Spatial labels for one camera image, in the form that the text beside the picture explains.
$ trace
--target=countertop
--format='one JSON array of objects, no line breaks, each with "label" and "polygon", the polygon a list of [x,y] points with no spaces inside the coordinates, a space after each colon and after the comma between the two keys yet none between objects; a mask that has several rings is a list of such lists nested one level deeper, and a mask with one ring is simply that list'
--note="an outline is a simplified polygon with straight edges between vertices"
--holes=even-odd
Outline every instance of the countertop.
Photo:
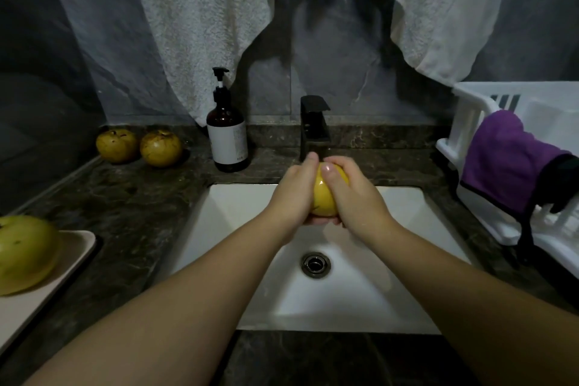
[{"label": "countertop", "polygon": [[[179,165],[155,169],[142,160],[126,165],[95,160],[26,207],[26,214],[46,218],[60,229],[94,232],[100,248],[3,354],[0,384],[20,385],[77,334],[145,290],[209,185],[277,183],[298,161],[299,139],[290,127],[251,129],[256,145],[251,164],[234,174],[215,168],[208,141],[195,128],[181,129],[189,153]],[[569,303],[576,305],[569,295],[574,280],[548,258],[541,258],[535,267],[518,267],[510,252],[453,197],[445,177],[448,171],[438,166],[432,148],[436,131],[378,127],[333,131],[339,140],[332,154],[353,157],[375,185],[422,188],[486,271],[575,311]],[[476,384],[441,336],[296,331],[238,331],[216,381],[223,385]]]}]

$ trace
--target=white label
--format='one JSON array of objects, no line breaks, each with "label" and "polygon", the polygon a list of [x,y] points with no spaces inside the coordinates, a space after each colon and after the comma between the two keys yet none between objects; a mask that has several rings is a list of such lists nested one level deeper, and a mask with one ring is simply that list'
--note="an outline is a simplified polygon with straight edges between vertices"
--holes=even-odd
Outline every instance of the white label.
[{"label": "white label", "polygon": [[231,127],[207,126],[213,160],[224,165],[247,159],[245,122]]}]

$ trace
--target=drain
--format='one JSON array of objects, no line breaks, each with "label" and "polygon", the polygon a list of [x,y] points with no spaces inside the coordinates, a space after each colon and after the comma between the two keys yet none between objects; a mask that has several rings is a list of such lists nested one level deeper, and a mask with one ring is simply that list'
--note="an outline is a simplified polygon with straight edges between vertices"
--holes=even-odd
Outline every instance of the drain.
[{"label": "drain", "polygon": [[308,252],[302,256],[301,265],[302,272],[316,280],[326,276],[332,268],[329,258],[320,252]]}]

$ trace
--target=sink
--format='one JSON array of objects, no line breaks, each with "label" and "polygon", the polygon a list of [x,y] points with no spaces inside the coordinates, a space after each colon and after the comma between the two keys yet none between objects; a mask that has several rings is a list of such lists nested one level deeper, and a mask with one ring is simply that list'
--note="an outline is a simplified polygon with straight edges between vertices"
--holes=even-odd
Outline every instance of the sink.
[{"label": "sink", "polygon": [[[265,208],[276,185],[213,185],[161,263],[166,279]],[[394,218],[469,264],[467,246],[419,188],[378,187]],[[274,258],[237,325],[243,330],[439,334],[394,274],[348,230],[300,227]]]}]

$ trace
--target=hand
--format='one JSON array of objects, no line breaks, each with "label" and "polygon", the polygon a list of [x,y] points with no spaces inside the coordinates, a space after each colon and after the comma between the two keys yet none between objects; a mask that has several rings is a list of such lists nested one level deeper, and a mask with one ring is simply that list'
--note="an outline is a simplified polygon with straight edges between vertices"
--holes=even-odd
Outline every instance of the hand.
[{"label": "hand", "polygon": [[[353,159],[330,156],[324,162],[322,177],[334,196],[344,226],[355,236],[368,243],[398,224],[388,211],[380,192],[362,174]],[[350,185],[344,182],[333,163],[343,168]]]},{"label": "hand", "polygon": [[282,223],[291,232],[304,223],[327,223],[329,219],[309,216],[314,200],[315,175],[319,164],[318,155],[308,153],[301,165],[291,166],[276,186],[264,213]]}]

